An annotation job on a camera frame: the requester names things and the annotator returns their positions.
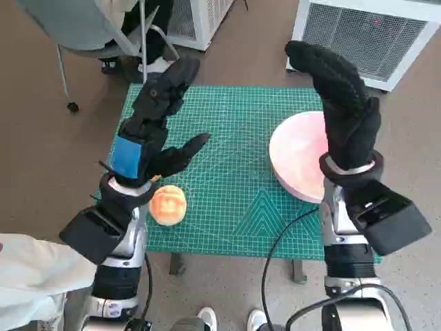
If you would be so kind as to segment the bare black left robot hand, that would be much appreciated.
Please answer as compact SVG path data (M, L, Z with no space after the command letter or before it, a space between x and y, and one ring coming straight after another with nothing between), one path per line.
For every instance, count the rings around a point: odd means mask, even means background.
M163 178L186 169L210 134L201 133L182 147L164 148L167 119L181 109L200 61L183 57L157 78L146 81L132 104L133 114L120 125L114 141L112 173L118 183L138 188L155 176Z

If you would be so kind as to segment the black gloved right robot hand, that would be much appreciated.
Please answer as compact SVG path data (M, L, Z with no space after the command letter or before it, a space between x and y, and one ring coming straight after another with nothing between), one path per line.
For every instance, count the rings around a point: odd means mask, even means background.
M380 129L380 101L369 96L357 68L339 54L303 41L288 42L285 52L293 69L311 76L322 100L331 159L343 170L367 165Z

